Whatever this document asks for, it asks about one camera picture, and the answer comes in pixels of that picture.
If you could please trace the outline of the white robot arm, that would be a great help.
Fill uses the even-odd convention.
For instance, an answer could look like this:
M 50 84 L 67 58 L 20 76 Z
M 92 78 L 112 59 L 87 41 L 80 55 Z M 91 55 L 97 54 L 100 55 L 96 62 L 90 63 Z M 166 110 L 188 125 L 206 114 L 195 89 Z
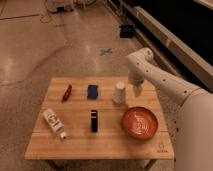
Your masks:
M 146 79 L 180 106 L 174 170 L 213 171 L 213 93 L 155 67 L 153 57 L 145 47 L 125 59 L 133 85 Z

